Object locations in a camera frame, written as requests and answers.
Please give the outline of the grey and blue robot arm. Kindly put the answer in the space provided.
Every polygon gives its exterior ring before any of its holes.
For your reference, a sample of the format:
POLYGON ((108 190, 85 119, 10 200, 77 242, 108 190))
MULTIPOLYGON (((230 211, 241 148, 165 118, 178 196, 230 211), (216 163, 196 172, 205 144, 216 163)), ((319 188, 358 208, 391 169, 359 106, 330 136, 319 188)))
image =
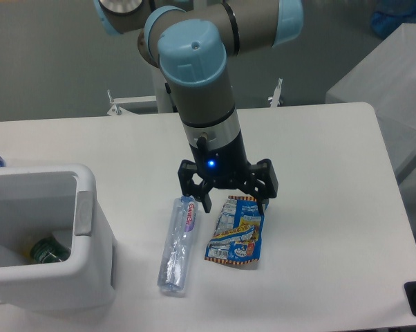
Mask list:
POLYGON ((193 154, 178 169, 182 193, 211 209, 213 189, 240 190, 264 212, 278 180, 270 160, 245 153, 227 59, 297 38, 300 1, 222 1, 196 9, 192 1, 96 1, 112 34, 141 30, 138 50, 160 69, 171 90, 193 154))

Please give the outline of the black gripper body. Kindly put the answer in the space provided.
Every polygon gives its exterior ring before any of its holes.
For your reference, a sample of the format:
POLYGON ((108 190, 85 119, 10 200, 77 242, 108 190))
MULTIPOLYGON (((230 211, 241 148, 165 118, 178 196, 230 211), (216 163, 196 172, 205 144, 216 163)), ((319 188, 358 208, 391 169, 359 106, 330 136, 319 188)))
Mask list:
POLYGON ((224 147, 204 154, 193 145, 190 149, 198 169, 196 173, 204 181, 204 186, 208 183, 216 189, 246 188, 249 162, 241 131, 224 147))

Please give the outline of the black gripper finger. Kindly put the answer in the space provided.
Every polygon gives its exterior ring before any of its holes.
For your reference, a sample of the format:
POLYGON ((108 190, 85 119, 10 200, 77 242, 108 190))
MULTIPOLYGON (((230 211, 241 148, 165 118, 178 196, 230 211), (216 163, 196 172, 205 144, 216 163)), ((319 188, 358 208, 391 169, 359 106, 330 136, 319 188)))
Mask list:
POLYGON ((238 189, 256 199, 259 214, 264 214, 270 199, 278 193, 278 180, 270 159, 262 159, 255 165, 249 164, 240 174, 238 189))
POLYGON ((197 202, 202 203, 205 212, 211 211, 211 199, 209 192, 211 183, 202 179, 196 184, 193 176, 198 174, 198 167, 190 160, 182 160, 178 168, 178 179, 183 196, 192 196, 197 202))

